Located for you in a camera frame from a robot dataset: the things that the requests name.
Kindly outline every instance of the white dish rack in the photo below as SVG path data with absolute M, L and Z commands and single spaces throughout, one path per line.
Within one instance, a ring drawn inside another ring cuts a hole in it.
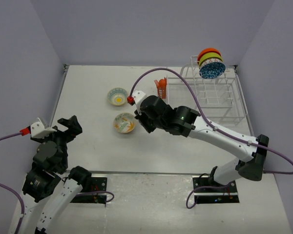
M 234 68 L 226 68 L 219 78 L 203 79 L 199 74 L 197 56 L 191 56 L 191 63 L 181 69 L 180 75 L 191 85 L 210 120 L 236 126 L 247 116 L 242 89 Z M 177 77 L 167 78 L 166 102 L 173 108 L 185 105 L 197 110 L 188 88 Z

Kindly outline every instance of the red connector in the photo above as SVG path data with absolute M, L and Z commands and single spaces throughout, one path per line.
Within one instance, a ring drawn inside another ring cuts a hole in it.
M 28 126 L 27 128 L 24 128 L 22 130 L 20 130 L 20 133 L 22 136 L 30 134 L 30 126 Z
M 128 97 L 127 97 L 127 102 L 128 102 L 130 105 L 135 104 L 135 100 L 133 99 L 132 96 L 128 96 Z

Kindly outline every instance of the yellow bowl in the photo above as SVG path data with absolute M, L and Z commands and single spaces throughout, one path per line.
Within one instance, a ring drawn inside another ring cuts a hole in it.
M 201 59 L 200 59 L 200 62 L 199 62 L 199 67 L 202 65 L 202 63 L 207 60 L 207 59 L 210 59 L 210 58 L 218 58 L 220 59 L 221 61 L 223 61 L 223 58 L 217 54 L 217 53 L 214 53 L 214 52 L 211 52 L 211 53 L 207 53 L 207 54 L 204 54 Z
M 136 127 L 136 119 L 130 113 L 121 113 L 115 117 L 113 125 L 119 133 L 130 133 Z

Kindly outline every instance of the white bowl with blue pattern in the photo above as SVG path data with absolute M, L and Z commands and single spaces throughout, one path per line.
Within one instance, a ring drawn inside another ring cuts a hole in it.
M 114 88 L 107 93 L 109 103 L 121 106 L 127 102 L 128 92 L 123 88 Z
M 200 68 L 200 76 L 204 79 L 215 79 L 225 72 L 226 66 L 222 62 L 211 62 Z

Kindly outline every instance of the white wall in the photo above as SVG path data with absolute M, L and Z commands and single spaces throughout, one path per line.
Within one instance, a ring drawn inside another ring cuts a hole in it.
M 36 117 L 50 119 L 63 66 L 29 0 L 0 1 L 0 137 Z M 37 144 L 29 136 L 0 142 L 0 182 L 20 192 Z M 0 234 L 8 231 L 16 197 L 0 188 Z
M 256 134 L 293 160 L 293 0 L 276 0 L 238 67 Z M 293 170 L 269 154 L 267 167 Z M 293 231 L 293 175 L 276 175 Z
M 184 65 L 216 47 L 238 64 L 273 0 L 32 0 L 62 62 Z

